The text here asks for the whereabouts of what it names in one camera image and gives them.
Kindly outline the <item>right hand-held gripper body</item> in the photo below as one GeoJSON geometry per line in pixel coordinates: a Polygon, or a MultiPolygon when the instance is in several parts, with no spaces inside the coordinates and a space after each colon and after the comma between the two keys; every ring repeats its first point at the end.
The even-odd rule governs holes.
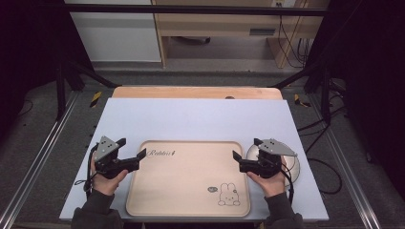
{"type": "Polygon", "coordinates": [[[259,148],[259,155],[253,161],[259,163],[257,175],[270,178],[277,175],[282,169],[286,170],[284,156],[297,156],[287,144],[274,138],[261,139],[264,143],[259,148]]]}

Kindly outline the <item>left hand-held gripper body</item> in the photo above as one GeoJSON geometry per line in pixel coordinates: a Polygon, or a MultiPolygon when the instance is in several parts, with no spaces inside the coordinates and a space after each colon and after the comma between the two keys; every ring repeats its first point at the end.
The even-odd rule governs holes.
{"type": "Polygon", "coordinates": [[[119,168],[120,159],[117,157],[120,148],[116,145],[116,141],[105,135],[100,139],[94,155],[96,172],[98,174],[111,179],[123,171],[119,168]]]}

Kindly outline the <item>person's left hand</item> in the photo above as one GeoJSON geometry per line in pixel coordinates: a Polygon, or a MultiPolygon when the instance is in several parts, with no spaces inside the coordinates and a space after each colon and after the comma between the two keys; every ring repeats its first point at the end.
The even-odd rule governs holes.
{"type": "Polygon", "coordinates": [[[128,174],[127,170],[123,170],[116,177],[108,179],[96,173],[96,166],[93,159],[91,159],[91,171],[93,176],[93,189],[99,191],[105,196],[112,196],[119,184],[125,179],[128,174]]]}

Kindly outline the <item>person's right hand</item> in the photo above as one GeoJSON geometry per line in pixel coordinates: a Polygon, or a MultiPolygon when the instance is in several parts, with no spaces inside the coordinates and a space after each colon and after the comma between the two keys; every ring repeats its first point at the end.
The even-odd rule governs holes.
{"type": "Polygon", "coordinates": [[[270,178],[262,178],[252,172],[248,172],[247,176],[261,187],[266,198],[285,192],[285,176],[282,172],[270,178]]]}

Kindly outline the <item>round silver metal dish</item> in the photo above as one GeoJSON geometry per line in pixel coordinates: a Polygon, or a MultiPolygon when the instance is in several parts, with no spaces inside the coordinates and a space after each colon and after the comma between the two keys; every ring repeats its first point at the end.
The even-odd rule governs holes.
{"type": "MultiPolygon", "coordinates": [[[[246,158],[253,160],[256,159],[259,155],[259,148],[255,145],[252,145],[247,153],[246,158]]],[[[286,162],[286,172],[290,176],[291,181],[295,182],[300,175],[300,162],[297,156],[284,156],[286,162]]]]}

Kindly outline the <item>yellow black tape marker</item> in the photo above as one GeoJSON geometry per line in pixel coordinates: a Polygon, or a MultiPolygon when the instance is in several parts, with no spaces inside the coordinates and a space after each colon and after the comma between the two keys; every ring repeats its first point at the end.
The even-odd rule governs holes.
{"type": "Polygon", "coordinates": [[[300,99],[299,94],[294,94],[294,104],[300,105],[300,106],[303,106],[303,107],[311,107],[310,103],[308,103],[308,102],[303,102],[303,101],[300,99]]]}
{"type": "Polygon", "coordinates": [[[92,98],[92,101],[90,103],[90,106],[89,106],[90,108],[93,108],[93,107],[96,106],[96,104],[97,104],[98,100],[100,99],[101,95],[102,95],[102,92],[96,92],[94,94],[94,96],[92,98]]]}

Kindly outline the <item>beige tray with rabbit print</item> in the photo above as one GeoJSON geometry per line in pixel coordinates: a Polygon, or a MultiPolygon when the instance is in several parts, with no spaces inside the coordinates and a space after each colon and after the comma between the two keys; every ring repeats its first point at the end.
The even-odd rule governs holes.
{"type": "Polygon", "coordinates": [[[245,174],[234,141],[148,140],[126,210],[133,217],[241,218],[250,211],[245,174]]]}

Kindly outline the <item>black metal stand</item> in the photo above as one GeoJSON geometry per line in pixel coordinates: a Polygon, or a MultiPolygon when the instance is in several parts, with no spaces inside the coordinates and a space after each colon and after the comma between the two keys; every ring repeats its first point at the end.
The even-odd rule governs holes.
{"type": "Polygon", "coordinates": [[[303,70],[294,74],[293,76],[290,76],[287,79],[273,85],[273,88],[281,90],[304,76],[308,77],[308,80],[304,85],[304,91],[307,94],[313,94],[318,87],[321,87],[320,112],[323,120],[327,124],[330,124],[330,69],[326,63],[316,61],[315,63],[306,66],[303,70]]]}
{"type": "Polygon", "coordinates": [[[94,70],[87,68],[73,60],[62,60],[56,67],[55,82],[57,92],[57,115],[56,120],[60,120],[66,113],[66,95],[65,95],[65,82],[68,82],[73,91],[82,91],[85,83],[81,79],[81,75],[85,74],[90,76],[93,80],[106,86],[107,88],[117,88],[119,84],[107,80],[101,75],[97,74],[94,70]]]}

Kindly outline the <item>wooden table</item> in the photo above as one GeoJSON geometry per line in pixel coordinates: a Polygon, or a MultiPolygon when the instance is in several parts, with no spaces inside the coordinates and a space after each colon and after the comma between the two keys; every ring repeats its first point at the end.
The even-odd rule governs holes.
{"type": "Polygon", "coordinates": [[[275,88],[194,86],[121,86],[112,98],[283,99],[275,88]]]}

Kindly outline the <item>white cabinet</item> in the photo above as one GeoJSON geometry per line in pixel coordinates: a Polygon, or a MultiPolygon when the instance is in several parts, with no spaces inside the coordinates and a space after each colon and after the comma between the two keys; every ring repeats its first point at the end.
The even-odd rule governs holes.
{"type": "Polygon", "coordinates": [[[160,62],[152,13],[72,12],[93,62],[160,62]]]}

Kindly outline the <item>light wooden desk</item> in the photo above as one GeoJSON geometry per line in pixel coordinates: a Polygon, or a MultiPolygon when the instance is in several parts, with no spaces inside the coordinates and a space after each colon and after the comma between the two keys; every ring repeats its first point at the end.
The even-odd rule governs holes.
{"type": "MultiPolygon", "coordinates": [[[[330,0],[151,0],[155,6],[230,6],[283,9],[325,10],[330,0]]],[[[259,36],[267,39],[276,66],[284,68],[298,39],[313,39],[318,33],[321,16],[276,16],[232,14],[155,15],[161,40],[175,36],[259,36]]]]}

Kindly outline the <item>black curtain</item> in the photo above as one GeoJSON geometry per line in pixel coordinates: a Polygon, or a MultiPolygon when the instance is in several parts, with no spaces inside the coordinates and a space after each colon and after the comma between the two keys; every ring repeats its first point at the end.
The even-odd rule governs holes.
{"type": "MultiPolygon", "coordinates": [[[[11,130],[27,92],[55,81],[56,60],[41,41],[25,9],[27,4],[63,4],[64,0],[0,0],[0,140],[11,130]]],[[[71,15],[63,9],[38,9],[62,51],[94,70],[71,15]]]]}
{"type": "Polygon", "coordinates": [[[342,35],[330,75],[346,83],[345,104],[366,149],[405,198],[405,0],[330,0],[308,62],[342,35]]]}

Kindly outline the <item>aluminium floor rail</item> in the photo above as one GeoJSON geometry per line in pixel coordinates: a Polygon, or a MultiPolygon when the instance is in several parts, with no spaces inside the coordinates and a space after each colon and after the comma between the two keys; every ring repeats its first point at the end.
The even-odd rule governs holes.
{"type": "Polygon", "coordinates": [[[63,131],[79,96],[80,92],[70,93],[67,105],[65,106],[65,112],[54,123],[40,150],[36,154],[30,169],[25,174],[5,212],[0,216],[0,229],[11,229],[12,225],[14,224],[22,206],[32,190],[33,185],[36,183],[42,168],[52,152],[56,141],[59,139],[59,136],[63,131]]]}
{"type": "Polygon", "coordinates": [[[344,110],[343,102],[337,100],[337,98],[338,95],[336,94],[326,95],[326,100],[322,100],[319,96],[314,94],[308,96],[309,103],[315,111],[316,116],[319,118],[319,122],[323,128],[323,132],[318,137],[324,136],[326,138],[329,152],[337,166],[337,174],[341,177],[343,186],[346,187],[351,195],[352,202],[365,226],[365,229],[381,229],[380,222],[377,219],[359,180],[354,174],[349,161],[346,159],[330,124],[326,122],[325,115],[321,113],[323,108],[325,108],[327,112],[331,110],[331,116],[344,110]]]}

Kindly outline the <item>black horizontal frame bar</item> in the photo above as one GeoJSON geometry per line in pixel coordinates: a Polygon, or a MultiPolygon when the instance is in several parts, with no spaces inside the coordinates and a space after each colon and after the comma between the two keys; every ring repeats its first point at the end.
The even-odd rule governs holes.
{"type": "Polygon", "coordinates": [[[232,15],[287,15],[287,16],[325,16],[323,9],[296,8],[256,8],[227,6],[149,6],[149,5],[101,5],[65,4],[63,8],[74,12],[111,12],[111,13],[185,13],[185,14],[232,14],[232,15]]]}

